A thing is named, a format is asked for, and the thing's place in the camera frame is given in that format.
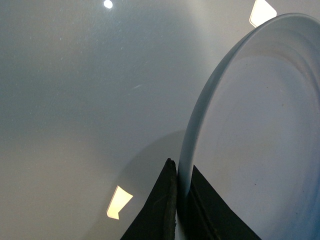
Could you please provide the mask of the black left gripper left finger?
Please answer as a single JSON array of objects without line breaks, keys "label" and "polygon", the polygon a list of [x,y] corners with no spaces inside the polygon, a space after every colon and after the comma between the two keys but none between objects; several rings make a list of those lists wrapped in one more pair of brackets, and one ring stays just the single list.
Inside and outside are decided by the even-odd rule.
[{"label": "black left gripper left finger", "polygon": [[168,158],[143,208],[122,240],[173,240],[176,230],[177,169]]}]

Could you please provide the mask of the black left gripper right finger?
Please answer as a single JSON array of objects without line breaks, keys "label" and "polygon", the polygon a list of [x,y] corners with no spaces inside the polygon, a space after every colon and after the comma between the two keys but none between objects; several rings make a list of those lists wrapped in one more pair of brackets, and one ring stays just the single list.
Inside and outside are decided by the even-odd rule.
[{"label": "black left gripper right finger", "polygon": [[193,167],[187,199],[186,234],[189,240],[259,240],[207,179]]}]

